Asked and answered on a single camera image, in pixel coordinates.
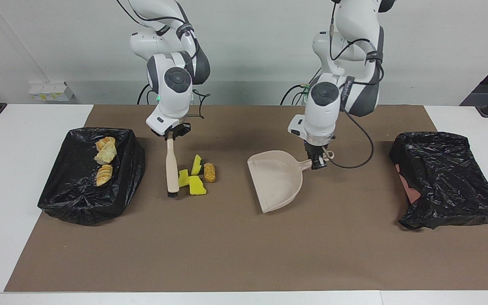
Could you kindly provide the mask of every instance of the white wall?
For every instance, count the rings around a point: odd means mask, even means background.
[[[210,103],[276,104],[319,66],[330,0],[180,0],[211,62]],[[383,104],[457,105],[488,74],[488,1],[399,0],[385,28]],[[0,0],[0,100],[65,80],[76,103],[133,103],[146,83],[133,23],[115,0]]]

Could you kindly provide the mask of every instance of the brown paper surface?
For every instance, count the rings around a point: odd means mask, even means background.
[[[166,196],[165,142],[144,123],[152,110],[94,106],[86,126],[139,137],[143,181],[124,214],[99,226],[43,213],[6,291],[488,290],[488,225],[412,232],[397,223],[408,203],[388,152],[399,133],[435,130],[422,106],[358,118],[376,145],[371,162],[305,171],[296,199],[269,214],[246,161],[275,149],[304,160],[302,141],[286,131],[304,108],[204,106],[206,120],[189,119],[176,155],[179,169],[191,169],[200,154],[218,180],[205,183],[205,196],[183,188],[177,200]],[[336,135],[339,163],[366,159],[366,137],[347,117]]]

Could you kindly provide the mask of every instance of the black garbage bag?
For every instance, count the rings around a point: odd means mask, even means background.
[[[466,137],[401,133],[389,154],[420,197],[399,223],[409,229],[488,224],[488,182]]]
[[[93,158],[95,143],[116,138],[112,178],[95,185],[101,167]],[[144,149],[131,129],[70,130],[37,205],[49,216],[80,225],[94,225],[120,216],[133,197],[145,170]]]

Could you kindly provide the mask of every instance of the yellow sponge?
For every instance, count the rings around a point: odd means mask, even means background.
[[[184,187],[189,185],[188,170],[183,169],[179,173],[180,175],[178,175],[178,187]]]
[[[205,195],[207,193],[201,178],[198,176],[189,176],[189,193],[191,195]]]
[[[201,157],[199,155],[195,155],[195,160],[193,161],[193,167],[191,168],[191,175],[197,176],[199,172],[201,172]]]
[[[216,168],[211,163],[205,163],[203,165],[203,170],[205,172],[205,180],[207,182],[215,182],[216,181]]]

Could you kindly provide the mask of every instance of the beige dustpan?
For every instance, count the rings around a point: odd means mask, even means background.
[[[298,162],[285,151],[265,151],[248,159],[255,191],[263,213],[288,205],[302,186],[302,172],[312,160]]]

